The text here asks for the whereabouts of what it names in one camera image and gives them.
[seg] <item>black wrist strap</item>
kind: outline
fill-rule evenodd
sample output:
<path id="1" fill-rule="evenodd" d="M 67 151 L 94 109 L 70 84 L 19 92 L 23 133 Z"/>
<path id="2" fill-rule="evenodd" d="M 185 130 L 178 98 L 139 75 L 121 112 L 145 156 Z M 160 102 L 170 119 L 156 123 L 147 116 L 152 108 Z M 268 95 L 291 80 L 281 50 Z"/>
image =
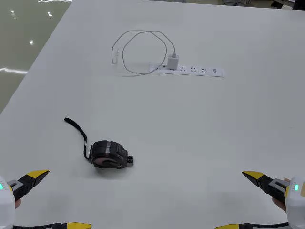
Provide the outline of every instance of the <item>black wrist strap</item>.
<path id="1" fill-rule="evenodd" d="M 84 137 L 84 157 L 89 161 L 89 158 L 86 155 L 86 149 L 87 149 L 87 136 L 85 134 L 85 132 L 83 132 L 83 130 L 81 129 L 81 127 L 73 120 L 69 119 L 69 118 L 65 118 L 64 119 L 65 122 L 69 123 L 70 125 L 74 126 L 75 129 L 77 129 L 81 135 Z"/>

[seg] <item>power outlet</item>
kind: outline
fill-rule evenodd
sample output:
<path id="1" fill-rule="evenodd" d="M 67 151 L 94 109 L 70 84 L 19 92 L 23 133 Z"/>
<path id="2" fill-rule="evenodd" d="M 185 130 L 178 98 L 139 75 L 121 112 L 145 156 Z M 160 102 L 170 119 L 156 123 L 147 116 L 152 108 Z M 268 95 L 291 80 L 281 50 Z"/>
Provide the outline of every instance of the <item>power outlet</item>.
<path id="1" fill-rule="evenodd" d="M 159 66 L 158 64 L 150 64 L 149 71 L 151 72 L 158 66 Z M 225 77 L 223 69 L 207 68 L 207 67 L 194 66 L 194 65 L 178 65 L 177 70 L 169 70 L 164 64 L 158 69 L 156 69 L 154 73 Z"/>

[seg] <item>white cable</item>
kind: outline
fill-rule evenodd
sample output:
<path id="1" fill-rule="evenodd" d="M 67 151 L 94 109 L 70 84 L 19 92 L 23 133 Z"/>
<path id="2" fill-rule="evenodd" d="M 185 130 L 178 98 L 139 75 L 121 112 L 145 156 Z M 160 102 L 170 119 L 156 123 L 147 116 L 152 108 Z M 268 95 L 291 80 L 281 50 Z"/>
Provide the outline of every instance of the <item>white cable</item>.
<path id="1" fill-rule="evenodd" d="M 111 49 L 111 60 L 112 60 L 112 63 L 113 63 L 113 64 L 116 64 L 116 63 L 117 63 L 117 60 L 116 60 L 116 62 L 113 61 L 113 49 L 114 49 L 116 43 L 119 41 L 119 39 L 120 39 L 123 35 L 125 35 L 125 34 L 127 34 L 127 33 L 129 33 L 129 32 L 138 32 L 138 33 L 135 34 L 135 35 L 134 35 L 134 36 L 124 45 L 123 50 L 122 50 L 122 61 L 123 61 L 124 68 L 125 68 L 127 71 L 129 71 L 129 72 L 131 72 L 131 73 L 138 74 L 138 75 L 147 75 L 147 74 L 153 73 L 154 71 L 156 71 L 159 67 L 161 67 L 161 66 L 163 65 L 163 63 L 164 63 L 164 61 L 165 61 L 165 59 L 166 59 L 166 56 L 167 56 L 167 46 L 166 46 L 166 43 L 165 43 L 160 37 L 158 37 L 156 34 L 154 34 L 154 32 L 155 32 L 155 33 L 160 33 L 160 34 L 162 34 L 162 35 L 172 44 L 172 46 L 173 46 L 173 55 L 175 55 L 175 46 L 174 46 L 173 42 L 172 42 L 164 33 L 162 33 L 161 31 L 129 30 L 129 31 L 126 31 L 125 33 L 123 33 L 123 34 L 115 41 L 115 43 L 114 43 L 113 46 L 112 46 L 112 49 Z M 163 58 L 163 61 L 161 62 L 161 64 L 158 65 L 158 66 L 157 66 L 155 69 L 153 69 L 152 71 L 150 71 L 150 72 L 148 72 L 148 73 L 133 72 L 133 71 L 129 70 L 129 69 L 127 68 L 126 64 L 125 64 L 124 51 L 125 51 L 126 46 L 127 46 L 136 36 L 138 36 L 138 35 L 140 35 L 140 34 L 144 34 L 144 33 L 151 33 L 152 35 L 154 35 L 156 38 L 158 38 L 158 39 L 164 44 L 164 46 L 165 46 L 165 55 L 164 55 L 164 58 Z"/>

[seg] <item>white charger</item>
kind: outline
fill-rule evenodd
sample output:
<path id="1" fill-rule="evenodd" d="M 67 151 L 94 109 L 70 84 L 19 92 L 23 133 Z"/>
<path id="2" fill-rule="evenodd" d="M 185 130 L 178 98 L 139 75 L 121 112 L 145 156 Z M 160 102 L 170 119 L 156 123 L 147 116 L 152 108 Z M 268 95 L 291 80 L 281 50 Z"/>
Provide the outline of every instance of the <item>white charger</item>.
<path id="1" fill-rule="evenodd" d="M 0 229 L 10 229 L 15 221 L 15 197 L 13 191 L 0 177 Z"/>
<path id="2" fill-rule="evenodd" d="M 176 53 L 168 56 L 166 68 L 169 70 L 177 70 L 179 62 L 179 56 Z"/>

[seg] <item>charging cable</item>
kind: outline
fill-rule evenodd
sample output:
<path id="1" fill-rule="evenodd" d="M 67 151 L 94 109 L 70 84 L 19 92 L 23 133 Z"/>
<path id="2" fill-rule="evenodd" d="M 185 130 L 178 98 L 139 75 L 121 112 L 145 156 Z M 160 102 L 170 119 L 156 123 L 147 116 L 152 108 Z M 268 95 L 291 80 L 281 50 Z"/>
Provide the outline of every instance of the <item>charging cable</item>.
<path id="1" fill-rule="evenodd" d="M 155 33 L 159 33 L 159 34 L 161 34 L 162 36 L 164 36 L 164 37 L 171 43 L 171 45 L 173 46 L 173 53 L 172 53 L 171 55 L 169 55 L 169 57 L 168 57 L 167 68 L 168 68 L 168 69 L 171 69 L 171 70 L 176 70 L 176 69 L 177 69 L 177 67 L 178 67 L 178 61 L 179 61 L 179 56 L 176 54 L 176 48 L 175 48 L 173 42 L 172 42 L 163 32 L 161 32 L 161 31 L 129 30 L 129 31 L 124 32 L 124 33 L 115 41 L 115 43 L 114 43 L 113 46 L 112 46 L 112 49 L 111 49 L 111 60 L 112 60 L 112 64 L 117 64 L 117 62 L 118 62 L 119 50 L 117 50 L 117 52 L 116 52 L 116 60 L 115 60 L 115 61 L 113 60 L 113 49 L 114 49 L 115 45 L 116 45 L 117 42 L 121 39 L 122 36 L 124 36 L 125 34 L 130 33 L 130 32 L 137 32 L 137 33 L 136 33 L 131 39 L 129 39 L 129 40 L 127 41 L 127 43 L 124 45 L 124 47 L 123 47 L 123 49 L 122 49 L 122 61 L 123 61 L 123 65 L 124 65 L 124 68 L 125 68 L 128 72 L 130 72 L 130 73 L 135 73 L 135 74 L 137 74 L 136 76 L 138 76 L 138 75 L 147 75 L 147 74 L 153 73 L 154 71 L 156 71 L 158 68 L 160 68 L 160 67 L 164 64 L 164 62 L 165 62 L 165 60 L 166 60 L 167 52 L 168 52 L 167 45 L 166 45 L 166 43 L 164 42 L 164 40 L 161 39 L 159 36 L 157 36 Z M 128 44 L 129 44 L 135 37 L 137 37 L 138 35 L 141 35 L 141 34 L 145 34 L 145 33 L 150 33 L 150 34 L 152 34 L 153 36 L 155 36 L 157 39 L 159 39 L 159 40 L 163 43 L 163 45 L 164 45 L 164 47 L 165 47 L 165 55 L 164 55 L 164 58 L 163 58 L 161 64 L 159 64 L 159 65 L 158 65 L 156 68 L 154 68 L 152 71 L 147 72 L 147 73 L 138 73 L 138 72 L 131 71 L 131 70 L 126 66 L 124 53 L 125 53 L 125 48 L 128 46 Z"/>

